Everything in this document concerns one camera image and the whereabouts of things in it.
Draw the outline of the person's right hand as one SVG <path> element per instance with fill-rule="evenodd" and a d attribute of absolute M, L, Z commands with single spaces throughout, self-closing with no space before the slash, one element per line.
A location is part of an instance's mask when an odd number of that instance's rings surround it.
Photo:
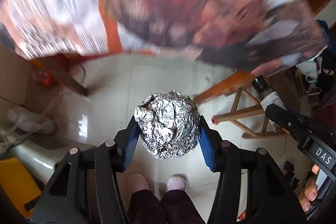
<path fill-rule="evenodd" d="M 315 164 L 311 169 L 313 176 L 310 176 L 305 186 L 301 189 L 299 193 L 299 203 L 304 212 L 307 212 L 311 207 L 311 202 L 314 201 L 317 197 L 318 190 L 315 184 L 315 176 L 319 171 L 319 167 Z"/>

